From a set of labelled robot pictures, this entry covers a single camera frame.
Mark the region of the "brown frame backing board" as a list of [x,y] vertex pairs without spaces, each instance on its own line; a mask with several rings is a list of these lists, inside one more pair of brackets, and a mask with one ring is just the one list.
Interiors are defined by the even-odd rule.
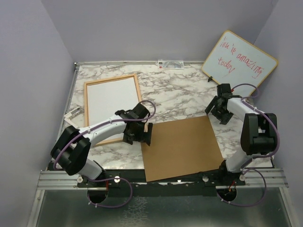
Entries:
[[146,181],[218,169],[223,157],[208,116],[156,123],[141,144]]

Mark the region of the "colour photo print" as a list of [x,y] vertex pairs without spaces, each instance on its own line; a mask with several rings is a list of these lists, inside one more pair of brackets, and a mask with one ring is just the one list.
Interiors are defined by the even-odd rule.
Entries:
[[136,74],[84,83],[84,125],[107,120],[118,110],[131,110],[142,100]]

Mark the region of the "light wooden picture frame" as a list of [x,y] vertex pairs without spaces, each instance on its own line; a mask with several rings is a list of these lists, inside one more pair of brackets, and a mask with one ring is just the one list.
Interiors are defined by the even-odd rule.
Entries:
[[84,84],[85,126],[93,131],[92,146],[115,142],[151,143],[151,115],[142,104],[135,74]]

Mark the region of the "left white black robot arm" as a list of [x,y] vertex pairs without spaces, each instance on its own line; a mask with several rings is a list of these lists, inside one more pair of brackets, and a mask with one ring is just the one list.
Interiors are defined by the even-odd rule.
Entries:
[[118,110],[107,120],[77,129],[64,129],[51,150],[53,169],[64,170],[68,175],[79,174],[95,187],[101,186],[106,178],[105,170],[97,162],[88,158],[89,150],[98,143],[118,134],[122,141],[151,144],[153,124],[148,120],[154,116],[139,102],[133,109]]

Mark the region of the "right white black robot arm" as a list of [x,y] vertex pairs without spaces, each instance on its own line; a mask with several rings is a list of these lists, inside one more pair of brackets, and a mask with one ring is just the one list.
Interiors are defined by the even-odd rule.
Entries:
[[205,109],[220,124],[226,125],[233,116],[242,120],[241,150],[223,161],[219,167],[217,179],[228,185],[254,159],[273,156],[279,148],[280,136],[277,130],[277,117],[274,113],[265,113],[246,101],[246,97],[233,94],[230,84],[217,86],[217,95]]

